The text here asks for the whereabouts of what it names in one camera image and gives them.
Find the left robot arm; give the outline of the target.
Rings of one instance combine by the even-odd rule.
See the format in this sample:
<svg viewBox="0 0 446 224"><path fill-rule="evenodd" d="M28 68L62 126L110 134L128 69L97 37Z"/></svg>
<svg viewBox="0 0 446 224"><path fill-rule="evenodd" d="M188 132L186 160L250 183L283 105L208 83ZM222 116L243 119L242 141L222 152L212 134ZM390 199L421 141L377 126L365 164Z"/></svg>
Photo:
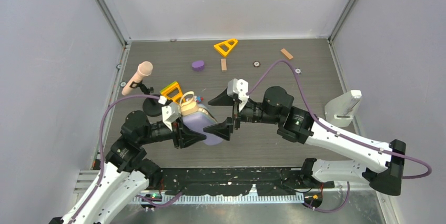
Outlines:
<svg viewBox="0 0 446 224"><path fill-rule="evenodd" d="M50 222L111 223L132 199L161 182L161 168L145 157L143 145L172 140L176 147L189 147L208 139L204 128L212 124L199 112L178 117L169 126L163 121L151 124L140 110L129 113L121 136L101 156L99 173L81 199Z"/></svg>

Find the white glasses case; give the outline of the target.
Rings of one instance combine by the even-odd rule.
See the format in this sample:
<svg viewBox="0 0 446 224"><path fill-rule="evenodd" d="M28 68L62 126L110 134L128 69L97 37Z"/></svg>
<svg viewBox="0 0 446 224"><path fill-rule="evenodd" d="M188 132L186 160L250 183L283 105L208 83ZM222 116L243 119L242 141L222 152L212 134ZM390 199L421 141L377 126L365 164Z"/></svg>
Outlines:
<svg viewBox="0 0 446 224"><path fill-rule="evenodd" d="M222 138L216 135L204 132L204 128L218 124L214 116L208 111L208 108L205 105L198 104L198 111L182 116L182 120L185 126L190 130L206 136L206 139L203 140L204 144L214 146L223 141Z"/></svg>

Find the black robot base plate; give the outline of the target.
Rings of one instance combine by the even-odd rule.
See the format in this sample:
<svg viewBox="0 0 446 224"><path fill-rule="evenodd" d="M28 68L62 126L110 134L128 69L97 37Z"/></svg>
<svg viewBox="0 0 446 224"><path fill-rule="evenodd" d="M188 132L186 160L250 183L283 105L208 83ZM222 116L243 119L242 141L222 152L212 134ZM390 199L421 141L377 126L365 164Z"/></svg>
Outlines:
<svg viewBox="0 0 446 224"><path fill-rule="evenodd" d="M174 196L245 196L256 188L260 196L286 196L318 190L295 167L162 168L151 176L147 190Z"/></svg>

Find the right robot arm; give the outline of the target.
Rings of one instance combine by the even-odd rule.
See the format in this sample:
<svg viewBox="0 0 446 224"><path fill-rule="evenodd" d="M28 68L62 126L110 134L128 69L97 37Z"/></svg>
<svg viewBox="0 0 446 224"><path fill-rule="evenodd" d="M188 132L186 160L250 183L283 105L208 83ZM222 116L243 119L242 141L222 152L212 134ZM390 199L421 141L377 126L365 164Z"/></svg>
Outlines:
<svg viewBox="0 0 446 224"><path fill-rule="evenodd" d="M211 106L231 106L232 115L205 132L227 140L241 123L278 126L277 134L289 142L317 146L348 158L327 161L307 158L301 176L308 186L327 181L349 181L369 185L390 196L399 196L403 180L406 144L400 140L379 142L338 128L310 112L293 106L294 97L280 86L269 87L261 102L240 100L227 89L211 99Z"/></svg>

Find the beige folding umbrella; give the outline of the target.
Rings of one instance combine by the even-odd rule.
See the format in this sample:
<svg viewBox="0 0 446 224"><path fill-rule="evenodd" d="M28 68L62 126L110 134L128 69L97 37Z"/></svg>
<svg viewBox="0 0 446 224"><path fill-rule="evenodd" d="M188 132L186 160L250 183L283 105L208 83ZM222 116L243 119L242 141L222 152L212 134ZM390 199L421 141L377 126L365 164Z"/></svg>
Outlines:
<svg viewBox="0 0 446 224"><path fill-rule="evenodd" d="M195 101L194 97L195 93L193 91L188 91L180 98L179 106L182 116L193 114L199 110L198 103Z"/></svg>

